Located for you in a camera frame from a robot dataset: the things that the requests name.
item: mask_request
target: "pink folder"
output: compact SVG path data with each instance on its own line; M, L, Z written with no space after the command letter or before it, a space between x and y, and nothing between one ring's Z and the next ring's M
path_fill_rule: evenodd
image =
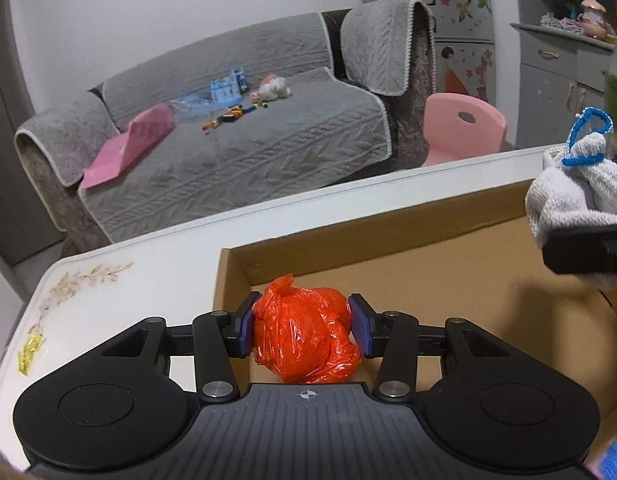
M174 128L175 119L167 104L142 112L128 124L125 133L104 143L91 167L84 170L81 187L87 189L120 176Z

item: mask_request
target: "jar lid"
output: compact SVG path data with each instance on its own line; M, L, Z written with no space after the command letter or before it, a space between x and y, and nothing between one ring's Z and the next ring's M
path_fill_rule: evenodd
M602 12L606 12L606 8L597 0L584 0L580 6L583 9L601 10Z

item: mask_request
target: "sofa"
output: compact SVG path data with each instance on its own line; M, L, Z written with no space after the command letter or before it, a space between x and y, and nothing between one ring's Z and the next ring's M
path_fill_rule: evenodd
M84 168L135 115L242 65L250 88L276 73L293 96L210 135L199 125L178 126L117 182L80 189ZM388 78L386 71L393 71ZM419 0L382 0L168 52L31 118L15 146L73 252L85 252L263 200L420 167L434 81L430 10Z

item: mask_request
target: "decorated refrigerator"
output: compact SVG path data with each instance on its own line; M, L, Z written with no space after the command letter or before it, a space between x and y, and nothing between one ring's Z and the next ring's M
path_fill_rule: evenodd
M438 91L472 95L495 105L491 0L422 1L435 16Z

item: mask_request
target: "gold leaf pattern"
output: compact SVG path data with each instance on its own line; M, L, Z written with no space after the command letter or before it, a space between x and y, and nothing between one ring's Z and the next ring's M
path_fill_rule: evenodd
M129 262L123 266L104 266L100 264L93 267L87 274L79 270L73 274L69 274L68 272L64 273L55 286L50 289L48 296L42 301L40 305L40 318L29 328L22 350L17 353L18 371L23 375L28 375L31 371L31 364L35 353L45 341L42 325L44 319L51 310L57 308L70 298L74 298L85 286L95 286L106 282L118 281L120 273L123 270L130 269L132 266L133 262Z

